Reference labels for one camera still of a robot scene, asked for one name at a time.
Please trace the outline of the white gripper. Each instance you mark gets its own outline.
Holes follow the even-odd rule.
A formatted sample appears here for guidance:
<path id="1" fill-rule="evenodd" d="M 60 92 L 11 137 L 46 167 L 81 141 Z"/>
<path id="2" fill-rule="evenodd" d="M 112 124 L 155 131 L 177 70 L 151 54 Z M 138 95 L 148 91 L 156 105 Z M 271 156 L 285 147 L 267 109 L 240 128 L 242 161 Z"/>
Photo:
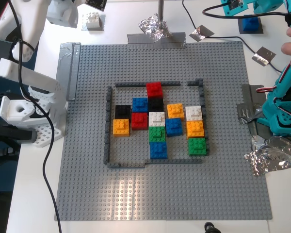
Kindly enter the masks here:
<path id="1" fill-rule="evenodd" d="M 51 24 L 77 28 L 78 10 L 73 0 L 52 0 L 48 7 L 47 20 Z"/>

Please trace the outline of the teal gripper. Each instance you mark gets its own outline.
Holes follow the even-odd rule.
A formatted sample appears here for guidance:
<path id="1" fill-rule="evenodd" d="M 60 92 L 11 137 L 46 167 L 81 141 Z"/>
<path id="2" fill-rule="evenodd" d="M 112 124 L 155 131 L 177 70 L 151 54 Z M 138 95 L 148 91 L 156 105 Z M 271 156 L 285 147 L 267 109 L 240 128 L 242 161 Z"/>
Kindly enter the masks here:
<path id="1" fill-rule="evenodd" d="M 253 2 L 254 13 L 261 14 L 276 10 L 284 4 L 283 0 L 255 0 Z"/>

